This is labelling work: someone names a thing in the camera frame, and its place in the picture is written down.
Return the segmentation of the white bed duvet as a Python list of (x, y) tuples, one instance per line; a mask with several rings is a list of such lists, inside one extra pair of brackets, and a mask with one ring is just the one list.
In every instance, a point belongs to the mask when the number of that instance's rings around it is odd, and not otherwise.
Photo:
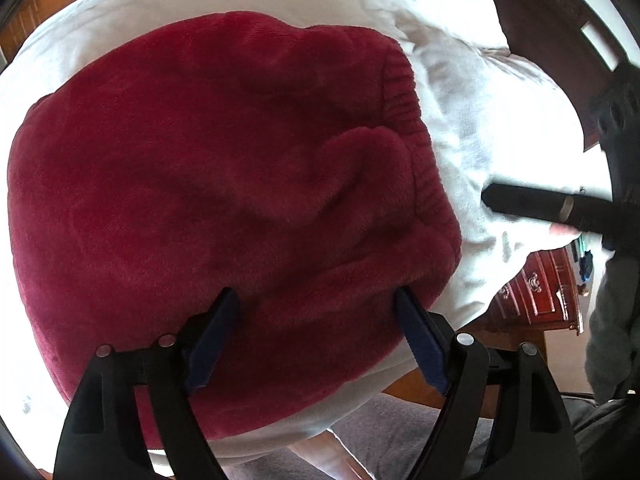
[[(70, 399), (43, 361), (17, 287), (6, 177), (15, 133), (35, 103), (108, 52), (171, 24), (230, 12), (297, 28), (368, 28), (400, 45), (460, 228), (460, 261), (430, 306), (454, 327), (482, 315), (531, 252), (570, 239), (549, 223), (497, 216), (480, 201), (492, 178), (576, 190), (585, 165), (574, 106), (538, 65), (510, 50), (492, 0), (77, 0), (38, 26), (1, 76), (1, 413), (40, 466), (54, 460)], [(366, 374), (308, 408), (206, 439), (224, 463), (245, 462), (329, 428), (415, 365), (400, 338)]]

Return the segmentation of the grey trouser legs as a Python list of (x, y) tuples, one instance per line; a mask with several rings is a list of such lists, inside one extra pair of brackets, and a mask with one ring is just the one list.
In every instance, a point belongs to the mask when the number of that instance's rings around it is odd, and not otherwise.
[[(622, 400), (597, 404), (584, 396), (564, 396), (585, 479), (637, 479), (639, 443), (617, 452)], [(430, 435), (439, 410), (379, 394), (333, 426), (375, 479), (405, 479)], [(227, 466), (230, 479), (326, 479), (329, 476), (282, 448), (251, 462)]]

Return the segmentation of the red fleece pants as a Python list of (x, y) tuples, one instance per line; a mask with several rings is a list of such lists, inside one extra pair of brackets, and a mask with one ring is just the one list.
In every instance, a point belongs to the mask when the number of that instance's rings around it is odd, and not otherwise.
[(308, 408), (393, 352), (396, 288), (461, 258), (400, 45), (210, 14), (108, 52), (35, 103), (8, 161), (17, 287), (64, 399), (100, 344), (241, 316), (193, 411), (210, 440)]

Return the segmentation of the dark wooden headboard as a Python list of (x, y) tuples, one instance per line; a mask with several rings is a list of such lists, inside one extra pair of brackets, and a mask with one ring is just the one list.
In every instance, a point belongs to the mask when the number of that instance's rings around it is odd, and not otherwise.
[(538, 64), (566, 93), (576, 110), (584, 148), (600, 140), (591, 99), (614, 79), (629, 56), (610, 25), (586, 0), (494, 0), (510, 49)]

